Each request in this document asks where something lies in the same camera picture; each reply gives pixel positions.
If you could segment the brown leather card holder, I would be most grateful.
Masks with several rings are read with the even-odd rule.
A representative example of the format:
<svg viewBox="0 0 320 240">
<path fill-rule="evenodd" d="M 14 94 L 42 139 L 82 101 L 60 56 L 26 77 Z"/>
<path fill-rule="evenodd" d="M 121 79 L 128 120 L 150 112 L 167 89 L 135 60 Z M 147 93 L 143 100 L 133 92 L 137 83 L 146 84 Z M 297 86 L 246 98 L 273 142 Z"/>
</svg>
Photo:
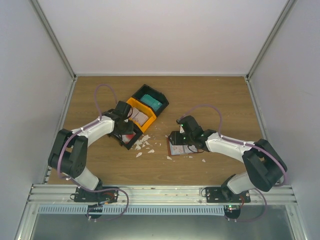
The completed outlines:
<svg viewBox="0 0 320 240">
<path fill-rule="evenodd" d="M 203 150 L 197 149 L 194 145 L 172 145 L 168 137 L 166 138 L 166 143 L 169 157 L 199 154 L 203 152 Z"/>
</svg>

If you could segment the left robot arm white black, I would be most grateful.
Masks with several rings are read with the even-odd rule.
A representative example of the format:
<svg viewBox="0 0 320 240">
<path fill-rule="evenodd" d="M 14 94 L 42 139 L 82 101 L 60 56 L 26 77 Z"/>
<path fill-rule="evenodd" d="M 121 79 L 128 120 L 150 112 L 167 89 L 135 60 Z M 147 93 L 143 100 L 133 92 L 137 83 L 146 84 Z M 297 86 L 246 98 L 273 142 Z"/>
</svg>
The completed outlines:
<svg viewBox="0 0 320 240">
<path fill-rule="evenodd" d="M 100 113 L 97 119 L 82 127 L 61 129 L 48 157 L 48 166 L 56 170 L 59 178 L 71 180 L 82 188 L 90 201 L 98 202 L 104 190 L 100 179 L 87 168 L 88 148 L 112 133 L 132 134 L 134 123 L 129 119 L 132 112 L 128 103 L 119 101 L 114 109 Z"/>
</svg>

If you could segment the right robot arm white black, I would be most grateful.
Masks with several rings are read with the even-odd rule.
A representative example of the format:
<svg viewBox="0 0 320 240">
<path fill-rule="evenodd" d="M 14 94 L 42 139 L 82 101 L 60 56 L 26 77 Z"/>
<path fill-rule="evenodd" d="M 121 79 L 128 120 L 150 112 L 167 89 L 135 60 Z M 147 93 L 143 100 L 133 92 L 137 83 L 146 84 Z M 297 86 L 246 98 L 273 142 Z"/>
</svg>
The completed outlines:
<svg viewBox="0 0 320 240">
<path fill-rule="evenodd" d="M 220 187 L 226 202 L 232 203 L 240 194 L 253 189 L 268 192 L 280 187 L 280 180 L 286 180 L 288 168 L 267 140 L 243 141 L 212 129 L 203 130 L 190 115 L 179 119 L 177 124 L 180 129 L 168 136 L 171 145 L 194 146 L 199 151 L 222 154 L 244 164 L 245 172 L 230 176 Z"/>
</svg>

